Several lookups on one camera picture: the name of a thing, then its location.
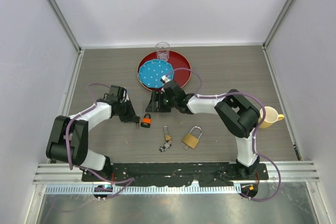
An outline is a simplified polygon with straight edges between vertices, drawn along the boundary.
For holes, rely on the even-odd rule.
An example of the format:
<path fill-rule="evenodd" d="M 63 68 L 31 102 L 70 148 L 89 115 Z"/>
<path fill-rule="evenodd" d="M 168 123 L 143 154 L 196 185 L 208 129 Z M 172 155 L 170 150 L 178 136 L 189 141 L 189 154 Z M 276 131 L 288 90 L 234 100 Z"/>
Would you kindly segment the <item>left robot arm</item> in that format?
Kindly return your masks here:
<path fill-rule="evenodd" d="M 98 124 L 117 116 L 123 123 L 135 123 L 137 116 L 126 88 L 109 86 L 109 91 L 100 99 L 94 99 L 92 106 L 71 116 L 55 118 L 46 156 L 52 161 L 64 162 L 93 172 L 98 180 L 105 182 L 113 173 L 110 158 L 89 149 L 89 131 Z"/>

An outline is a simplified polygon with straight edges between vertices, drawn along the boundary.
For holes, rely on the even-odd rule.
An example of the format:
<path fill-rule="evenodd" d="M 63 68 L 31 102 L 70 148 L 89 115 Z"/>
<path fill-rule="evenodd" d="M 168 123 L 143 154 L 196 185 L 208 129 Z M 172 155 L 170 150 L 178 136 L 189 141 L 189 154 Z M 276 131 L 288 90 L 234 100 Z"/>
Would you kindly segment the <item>black white keychain charm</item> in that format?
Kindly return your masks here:
<path fill-rule="evenodd" d="M 160 146 L 159 151 L 160 151 L 160 152 L 165 152 L 165 151 L 168 150 L 171 146 L 172 146 L 172 142 L 171 142 L 171 141 L 165 142 L 162 146 Z"/>

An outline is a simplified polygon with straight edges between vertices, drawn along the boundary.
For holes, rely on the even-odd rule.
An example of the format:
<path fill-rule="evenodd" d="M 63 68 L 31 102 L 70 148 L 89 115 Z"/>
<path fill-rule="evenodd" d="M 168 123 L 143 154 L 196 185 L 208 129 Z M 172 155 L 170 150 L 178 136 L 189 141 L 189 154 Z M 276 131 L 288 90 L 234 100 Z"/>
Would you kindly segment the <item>black padlock keys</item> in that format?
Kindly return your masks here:
<path fill-rule="evenodd" d="M 136 129 L 139 129 L 140 128 L 140 120 L 137 119 L 134 122 L 135 122 Z"/>

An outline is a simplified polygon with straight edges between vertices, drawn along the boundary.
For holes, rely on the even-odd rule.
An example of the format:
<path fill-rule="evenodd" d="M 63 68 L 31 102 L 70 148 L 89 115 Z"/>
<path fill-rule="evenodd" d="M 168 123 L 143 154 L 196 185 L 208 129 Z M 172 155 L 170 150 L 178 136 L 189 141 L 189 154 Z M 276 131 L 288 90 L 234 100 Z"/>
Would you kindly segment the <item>large brass padlock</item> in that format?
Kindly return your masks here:
<path fill-rule="evenodd" d="M 198 131 L 198 135 L 193 135 L 194 131 Z M 183 137 L 182 143 L 188 145 L 191 149 L 194 149 L 199 143 L 199 139 L 201 138 L 203 132 L 199 126 L 194 126 L 191 130 Z"/>

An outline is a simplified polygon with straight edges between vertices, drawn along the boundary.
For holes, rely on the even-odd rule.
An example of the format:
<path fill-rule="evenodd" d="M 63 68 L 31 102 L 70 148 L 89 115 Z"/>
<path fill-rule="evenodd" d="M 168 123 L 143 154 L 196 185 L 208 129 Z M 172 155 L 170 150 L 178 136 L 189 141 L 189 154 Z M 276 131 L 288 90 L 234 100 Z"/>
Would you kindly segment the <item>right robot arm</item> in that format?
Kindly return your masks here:
<path fill-rule="evenodd" d="M 176 81 L 167 81 L 160 91 L 152 91 L 146 112 L 183 114 L 216 114 L 237 144 L 236 170 L 238 177 L 250 179 L 256 173 L 260 157 L 256 151 L 256 130 L 260 113 L 247 98 L 249 95 L 231 89 L 219 95 L 185 93 Z"/>

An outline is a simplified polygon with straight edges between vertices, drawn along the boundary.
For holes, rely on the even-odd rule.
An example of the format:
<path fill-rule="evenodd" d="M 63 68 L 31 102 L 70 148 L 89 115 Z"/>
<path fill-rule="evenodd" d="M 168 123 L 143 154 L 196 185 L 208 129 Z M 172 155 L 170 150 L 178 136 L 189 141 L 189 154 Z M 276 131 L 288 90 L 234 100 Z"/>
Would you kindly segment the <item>orange black padlock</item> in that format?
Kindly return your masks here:
<path fill-rule="evenodd" d="M 149 129 L 151 127 L 151 115 L 146 113 L 140 123 L 140 127 Z"/>

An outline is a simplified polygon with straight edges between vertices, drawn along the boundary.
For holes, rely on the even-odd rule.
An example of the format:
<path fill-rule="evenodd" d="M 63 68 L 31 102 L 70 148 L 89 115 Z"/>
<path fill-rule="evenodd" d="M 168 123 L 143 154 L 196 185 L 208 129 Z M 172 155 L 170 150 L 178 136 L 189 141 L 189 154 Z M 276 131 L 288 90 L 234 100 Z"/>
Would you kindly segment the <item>small brass padlock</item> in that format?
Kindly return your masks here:
<path fill-rule="evenodd" d="M 163 126 L 163 135 L 166 142 L 170 142 L 172 140 L 167 126 Z"/>

